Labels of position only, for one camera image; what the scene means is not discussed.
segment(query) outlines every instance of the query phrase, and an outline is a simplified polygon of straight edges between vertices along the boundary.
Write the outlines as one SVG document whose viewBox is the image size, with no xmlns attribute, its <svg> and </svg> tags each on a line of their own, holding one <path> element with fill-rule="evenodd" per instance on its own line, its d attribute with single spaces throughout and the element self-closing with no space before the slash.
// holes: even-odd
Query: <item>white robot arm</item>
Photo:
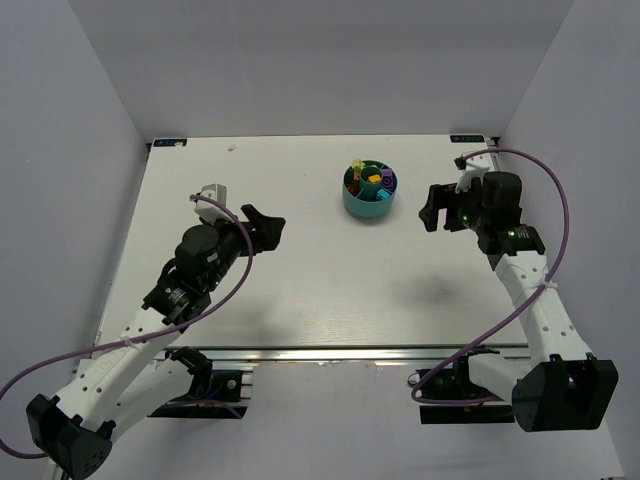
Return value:
<svg viewBox="0 0 640 480">
<path fill-rule="evenodd" d="M 210 185 L 200 196 L 224 205 L 226 189 Z M 266 217 L 252 205 L 242 211 L 249 221 L 240 225 L 253 253 L 275 250 L 285 220 Z M 104 353 L 53 397 L 37 395 L 27 407 L 34 443 L 74 480 L 93 474 L 117 438 L 168 401 L 183 396 L 203 399 L 215 388 L 211 362 L 189 347 L 173 352 L 158 369 L 136 380 L 184 332 L 186 322 L 200 318 L 211 303 L 210 292 L 234 261 L 248 255 L 240 225 L 205 201 L 196 202 L 196 213 L 202 224 L 185 232 L 175 258 L 165 265 L 141 310 L 120 335 L 125 346 Z M 183 324 L 185 329 L 176 329 Z M 170 328 L 176 331 L 157 335 Z"/>
<path fill-rule="evenodd" d="M 556 286 L 545 282 L 544 244 L 535 228 L 520 223 L 520 178 L 490 172 L 488 162 L 474 158 L 471 165 L 462 157 L 456 159 L 463 170 L 457 184 L 430 187 L 419 215 L 427 231 L 437 229 L 441 209 L 447 212 L 445 230 L 474 231 L 478 247 L 516 308 L 542 284 L 546 288 L 519 316 L 530 365 L 507 361 L 491 350 L 472 350 L 460 359 L 464 368 L 458 365 L 457 383 L 447 388 L 469 392 L 466 382 L 467 387 L 486 389 L 512 405 L 516 421 L 526 431 L 597 428 L 618 380 L 615 366 L 593 355 L 567 315 Z"/>
</svg>

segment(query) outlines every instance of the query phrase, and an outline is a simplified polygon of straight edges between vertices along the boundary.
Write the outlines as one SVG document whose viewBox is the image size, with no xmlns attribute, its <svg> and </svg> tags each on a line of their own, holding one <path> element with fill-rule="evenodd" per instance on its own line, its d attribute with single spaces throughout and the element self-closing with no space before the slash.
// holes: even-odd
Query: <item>purple cable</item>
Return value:
<svg viewBox="0 0 640 480">
<path fill-rule="evenodd" d="M 238 292 L 238 290 L 240 290 L 240 287 L 242 287 L 242 284 L 244 284 L 244 282 L 246 281 L 247 277 L 249 276 L 249 272 L 251 271 L 251 266 L 253 265 L 253 247 L 251 246 L 251 239 L 249 238 L 249 234 L 247 233 L 245 228 L 242 226 L 242 223 L 240 222 L 240 220 L 238 220 L 238 217 L 236 217 L 227 207 L 225 207 L 221 203 L 216 202 L 215 200 L 212 200 L 212 199 L 210 199 L 208 197 L 203 197 L 201 195 L 191 195 L 189 198 L 191 200 L 201 200 L 203 202 L 211 203 L 212 205 L 215 205 L 220 210 L 222 210 L 225 214 L 227 214 L 228 217 L 233 221 L 233 223 L 235 223 L 238 226 L 238 228 L 240 229 L 240 233 L 242 233 L 242 236 L 244 237 L 245 241 L 247 242 L 247 251 L 248 251 L 248 254 L 249 254 L 248 255 L 248 261 L 247 261 L 247 267 L 245 268 L 244 273 L 242 274 L 242 277 L 240 278 L 238 283 L 235 285 L 235 287 L 233 287 L 231 289 L 231 291 L 222 300 L 220 300 L 218 303 L 216 303 L 209 310 L 205 310 L 200 315 L 198 315 L 197 317 L 195 317 L 192 320 L 189 320 L 188 322 L 182 323 L 180 325 L 177 325 L 177 326 L 174 326 L 174 327 L 171 327 L 171 328 L 167 328 L 166 330 L 163 330 L 161 332 L 148 333 L 146 335 L 140 335 L 138 337 L 132 337 L 129 340 L 132 343 L 140 343 L 140 342 L 142 342 L 144 340 L 151 340 L 153 338 L 158 338 L 158 337 L 163 337 L 165 335 L 169 335 L 169 334 L 171 334 L 173 332 L 177 332 L 178 330 L 184 330 L 185 328 L 187 328 L 187 327 L 193 325 L 194 323 L 199 322 L 203 318 L 211 315 L 216 310 L 218 310 L 220 307 L 222 307 L 225 303 L 227 303 L 229 300 L 231 300 L 231 297 L 233 297 Z M 74 352 L 65 353 L 64 355 L 59 355 L 57 357 L 53 357 L 53 358 L 50 358 L 48 360 L 43 360 L 42 362 L 36 363 L 35 365 L 32 365 L 29 368 L 27 368 L 27 369 L 23 370 L 22 372 L 18 373 L 15 377 L 13 377 L 11 380 L 9 380 L 4 387 L 2 387 L 2 389 L 0 390 L 0 401 L 2 401 L 2 399 L 7 394 L 9 389 L 11 387 L 13 387 L 13 385 L 15 383 L 17 383 L 19 380 L 23 379 L 24 377 L 26 377 L 30 373 L 35 372 L 36 370 L 39 370 L 39 369 L 41 369 L 43 367 L 47 367 L 49 365 L 53 365 L 54 363 L 62 362 L 63 360 L 68 360 L 70 358 L 80 357 L 82 355 L 88 355 L 88 354 L 94 353 L 94 352 L 101 352 L 101 351 L 104 351 L 104 350 L 110 350 L 112 348 L 121 348 L 121 347 L 124 347 L 124 346 L 125 346 L 124 340 L 121 340 L 121 341 L 118 341 L 118 342 L 105 343 L 104 345 L 94 346 L 94 347 L 90 347 L 90 348 L 83 348 L 81 350 L 76 350 Z M 215 403 L 220 405 L 223 402 L 220 402 L 219 400 L 216 400 Z M 233 408 L 231 408 L 229 405 L 224 404 L 223 406 L 225 408 L 227 408 L 227 409 L 231 409 L 233 411 L 233 413 L 235 415 L 237 415 L 237 412 L 235 412 L 235 410 L 233 410 Z M 23 459 L 23 460 L 34 460 L 34 459 L 37 459 L 37 458 L 46 458 L 46 455 L 44 453 L 23 453 L 23 452 L 19 452 L 17 450 L 14 450 L 13 448 L 9 447 L 6 443 L 4 443 L 4 441 L 1 438 L 0 438 L 0 450 L 2 450 L 3 452 L 11 455 L 12 457 L 20 458 L 20 459 Z"/>
<path fill-rule="evenodd" d="M 569 203 L 567 202 L 567 196 L 564 193 L 564 188 L 562 188 L 560 179 L 558 179 L 556 174 L 553 173 L 553 171 L 547 165 L 545 165 L 541 160 L 538 160 L 537 158 L 529 155 L 528 153 L 522 152 L 520 150 L 515 150 L 513 148 L 485 148 L 484 150 L 479 150 L 469 155 L 464 155 L 462 158 L 464 158 L 465 160 L 468 160 L 471 157 L 482 155 L 483 153 L 512 153 L 514 155 L 518 155 L 520 157 L 526 158 L 527 160 L 531 160 L 533 163 L 535 163 L 540 168 L 542 168 L 545 172 L 547 172 L 551 177 L 551 180 L 553 180 L 553 183 L 556 185 L 556 188 L 558 189 L 558 193 L 560 194 L 560 200 L 562 202 L 564 229 L 562 232 L 562 242 L 560 243 L 558 256 L 556 257 L 556 260 L 553 262 L 553 265 L 551 265 L 549 272 L 545 276 L 545 281 L 547 282 L 551 281 L 556 271 L 558 270 L 558 267 L 560 266 L 562 259 L 564 258 L 565 251 L 567 250 L 567 243 L 569 241 Z M 420 389 L 424 387 L 424 385 L 429 380 L 431 380 L 435 375 L 437 375 L 442 369 L 444 369 L 444 367 L 455 362 L 463 355 L 469 353 L 471 350 L 476 348 L 478 345 L 480 345 L 482 342 L 487 340 L 493 334 L 503 329 L 504 327 L 509 325 L 513 320 L 518 318 L 522 314 L 522 312 L 524 312 L 533 302 L 537 300 L 537 298 L 540 295 L 542 295 L 542 292 L 544 291 L 545 288 L 546 288 L 545 285 L 540 285 L 531 294 L 531 296 L 524 301 L 522 305 L 516 308 L 516 310 L 511 315 L 509 315 L 507 318 L 505 318 L 503 321 L 498 323 L 496 326 L 494 326 L 490 330 L 480 335 L 478 338 L 476 338 L 474 341 L 469 343 L 467 346 L 458 350 L 456 353 L 451 355 L 446 360 L 443 360 L 442 362 L 440 362 L 435 368 L 430 370 L 429 373 L 427 373 L 424 377 L 422 377 L 418 381 L 418 383 L 416 383 L 415 386 L 411 389 L 411 398 L 418 403 L 426 403 L 431 405 L 476 405 L 477 403 L 501 400 L 495 395 L 476 399 L 476 400 L 436 400 L 431 398 L 421 398 L 421 397 L 418 397 L 417 394 L 420 391 Z"/>
</svg>

